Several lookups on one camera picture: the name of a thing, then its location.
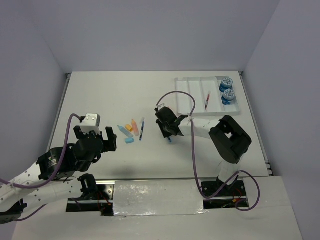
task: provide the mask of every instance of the black mount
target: black mount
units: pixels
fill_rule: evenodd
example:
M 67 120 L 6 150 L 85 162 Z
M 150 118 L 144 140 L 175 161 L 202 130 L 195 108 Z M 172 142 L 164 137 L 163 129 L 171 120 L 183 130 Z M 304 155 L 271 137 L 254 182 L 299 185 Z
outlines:
M 18 220 L 26 207 L 27 204 L 24 203 L 23 199 L 21 199 L 20 201 L 16 202 L 8 211 L 0 212 L 0 224 L 7 224 Z
M 117 135 L 114 134 L 112 127 L 105 128 L 108 140 L 104 140 L 102 132 L 100 135 L 94 131 L 84 134 L 80 126 L 74 127 L 73 130 L 78 141 L 76 144 L 67 145 L 62 165 L 54 181 L 72 177 L 76 171 L 86 172 L 92 163 L 95 164 L 100 160 L 102 153 L 117 150 Z M 55 171 L 62 150 L 62 147 L 55 147 L 38 158 L 36 164 L 39 164 L 41 171 L 39 179 L 47 180 Z
M 211 128 L 209 135 L 220 156 L 230 164 L 237 164 L 248 151 L 252 140 L 231 116 L 226 115 L 219 121 L 216 127 Z
M 155 122 L 159 125 L 164 138 L 171 137 L 172 135 L 183 136 L 179 129 L 179 125 L 183 119 L 188 117 L 188 115 L 177 117 L 174 112 L 166 106 L 162 107 L 160 110 L 156 108 L 155 111 L 155 115 L 158 118 Z

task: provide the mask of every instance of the white table surface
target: white table surface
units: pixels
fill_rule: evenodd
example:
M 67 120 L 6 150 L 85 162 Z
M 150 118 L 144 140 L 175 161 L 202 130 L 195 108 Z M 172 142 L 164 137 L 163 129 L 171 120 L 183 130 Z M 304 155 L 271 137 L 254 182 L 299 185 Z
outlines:
M 175 90 L 174 79 L 183 77 L 229 76 L 240 106 L 241 114 L 234 119 L 252 138 L 252 144 L 241 162 L 241 169 L 253 176 L 268 176 L 262 148 L 250 113 L 244 88 L 237 71 L 122 71 L 122 72 L 73 72 L 63 101 L 51 147 L 63 145 L 66 125 L 71 113 L 84 116 L 98 113 L 100 130 L 106 137 L 105 127 L 113 127 L 117 134 L 117 151 L 107 152 L 93 164 L 89 173 L 96 179 L 172 179 L 193 178 L 191 138 L 173 137 L 173 143 L 163 139 L 156 124 L 155 105 L 160 97 Z M 174 94 L 163 103 L 176 109 Z M 126 136 L 117 125 L 131 124 L 145 117 L 142 141 L 125 143 Z M 79 122 L 72 121 L 72 128 Z M 73 131 L 69 143 L 75 143 Z M 199 177 L 217 177 L 222 158 L 213 142 L 196 138 L 197 170 Z
M 104 217 L 97 212 L 65 212 L 67 200 L 62 200 L 18 222 L 12 239 L 302 240 L 282 178 L 258 177 L 257 181 L 261 199 L 249 212 L 224 208 L 197 215 Z M 257 196 L 251 182 L 244 181 L 250 204 Z

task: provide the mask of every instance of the purple cable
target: purple cable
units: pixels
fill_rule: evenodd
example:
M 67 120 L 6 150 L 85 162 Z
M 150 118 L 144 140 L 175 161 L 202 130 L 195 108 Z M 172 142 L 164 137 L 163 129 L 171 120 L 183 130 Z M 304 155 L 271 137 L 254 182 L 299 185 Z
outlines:
M 47 204 L 42 205 L 42 206 L 39 207 L 37 210 L 35 210 L 33 213 L 31 213 L 29 216 L 26 216 L 25 218 L 17 219 L 17 220 L 15 220 L 15 221 L 16 221 L 16 222 L 22 222 L 22 221 L 24 221 L 24 220 L 27 220 L 27 219 L 31 218 L 33 215 L 35 215 L 37 212 L 39 212 L 41 209 L 43 209 L 46 205 L 47 205 Z
M 75 198 L 70 198 L 72 201 L 75 202 L 75 204 L 78 206 L 79 210 L 81 211 L 81 205 Z
M 193 108 L 191 109 L 191 112 L 190 112 L 190 123 L 191 123 L 191 152 L 192 152 L 192 163 L 193 163 L 193 173 L 194 173 L 194 179 L 195 179 L 195 183 L 196 183 L 196 186 L 200 192 L 200 194 L 202 195 L 203 198 L 205 199 L 212 199 L 214 198 L 215 196 L 217 196 L 221 190 L 228 184 L 228 182 L 230 182 L 234 177 L 236 177 L 239 173 L 244 173 L 244 174 L 247 174 L 250 178 L 253 179 L 255 185 L 256 185 L 256 188 L 257 188 L 257 191 L 258 191 L 258 197 L 256 199 L 256 202 L 254 203 L 254 205 L 250 208 L 247 208 L 247 209 L 240 209 L 238 208 L 238 204 L 245 201 L 244 199 L 242 200 L 239 200 L 235 203 L 235 208 L 239 211 L 242 211 L 242 212 L 247 212 L 247 211 L 250 211 L 252 209 L 254 209 L 258 203 L 259 203 L 259 200 L 260 200 L 260 187 L 259 187 L 259 184 L 258 182 L 256 181 L 256 179 L 248 172 L 246 171 L 243 171 L 243 170 L 239 170 L 237 172 L 235 172 L 231 177 L 229 177 L 229 179 L 227 181 L 225 181 L 224 184 L 221 185 L 221 187 L 219 187 L 219 189 L 214 193 L 212 194 L 211 196 L 206 196 L 202 189 L 201 189 L 201 186 L 199 184 L 199 178 L 198 178 L 198 174 L 197 174 L 197 166 L 196 166 L 196 150 L 195 150 L 195 126 L 194 126 L 194 122 L 192 120 L 192 114 L 193 112 L 195 111 L 196 109 L 196 100 L 194 99 L 193 96 L 191 96 L 189 93 L 187 92 L 184 92 L 184 91 L 171 91 L 171 92 L 168 92 L 166 93 L 165 95 L 163 95 L 160 100 L 156 103 L 156 106 L 159 105 L 159 103 L 162 101 L 162 99 L 164 99 L 166 96 L 170 95 L 170 94 L 185 94 L 187 96 L 189 96 L 192 101 L 193 101 Z
M 16 188 L 20 188 L 20 189 L 38 189 L 38 188 L 41 188 L 43 187 L 44 185 L 47 185 L 48 183 L 50 183 L 54 178 L 55 176 L 57 175 L 61 165 L 62 165 L 62 162 L 65 158 L 65 154 L 66 154 L 66 151 L 67 151 L 67 144 L 68 144 L 68 138 L 69 138 L 69 131 L 70 131 L 70 127 L 71 127 L 71 120 L 73 117 L 76 117 L 77 119 L 81 120 L 81 118 L 75 114 L 75 113 L 72 113 L 69 117 L 69 120 L 68 120 L 68 124 L 67 124 L 67 127 L 66 127 L 66 133 L 65 133 L 65 138 L 64 138 L 64 144 L 63 144 L 63 148 L 62 148 L 62 153 L 61 153 L 61 156 L 60 156 L 60 159 L 59 159 L 59 162 L 54 170 L 54 172 L 52 173 L 52 175 L 49 177 L 48 180 L 46 180 L 45 182 L 39 184 L 39 185 L 30 185 L 30 186 L 26 186 L 26 185 L 20 185 L 20 184 L 17 184 L 17 183 L 12 183 L 12 185 Z M 2 178 L 0 178 L 0 182 L 3 183 L 3 184 L 6 184 L 6 185 L 10 185 L 11 182 L 9 181 L 6 181 Z

